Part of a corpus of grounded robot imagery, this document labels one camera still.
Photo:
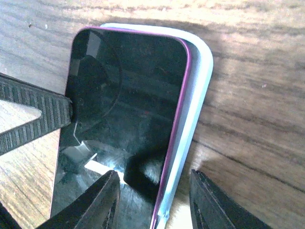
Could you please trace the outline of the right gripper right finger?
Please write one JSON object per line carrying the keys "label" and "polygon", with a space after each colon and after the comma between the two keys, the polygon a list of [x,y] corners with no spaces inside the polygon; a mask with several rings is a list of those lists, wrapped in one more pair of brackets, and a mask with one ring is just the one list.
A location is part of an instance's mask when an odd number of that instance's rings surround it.
{"label": "right gripper right finger", "polygon": [[206,174],[190,173],[190,211],[194,229],[269,229],[231,199]]}

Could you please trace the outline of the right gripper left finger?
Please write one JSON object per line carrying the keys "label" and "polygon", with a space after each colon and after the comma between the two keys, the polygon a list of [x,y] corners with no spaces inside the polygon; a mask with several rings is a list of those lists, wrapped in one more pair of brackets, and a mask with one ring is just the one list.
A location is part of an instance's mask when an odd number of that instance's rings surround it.
{"label": "right gripper left finger", "polygon": [[74,202],[41,224],[40,229],[114,229],[120,201],[120,178],[110,170]]}

